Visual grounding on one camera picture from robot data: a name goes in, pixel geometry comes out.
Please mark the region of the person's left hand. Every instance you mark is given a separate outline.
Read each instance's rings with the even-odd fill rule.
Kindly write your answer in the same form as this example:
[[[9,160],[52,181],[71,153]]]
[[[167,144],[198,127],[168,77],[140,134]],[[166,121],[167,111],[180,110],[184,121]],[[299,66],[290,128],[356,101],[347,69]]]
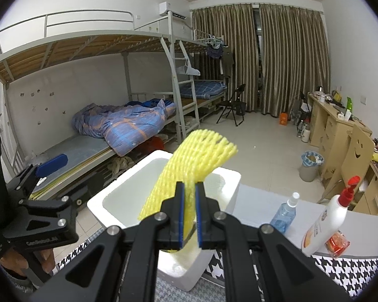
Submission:
[[[54,252],[52,249],[45,249],[39,252],[41,255],[41,266],[46,273],[50,273],[55,268]],[[13,248],[8,249],[2,258],[0,264],[15,273],[24,277],[24,269],[29,268],[27,260]]]

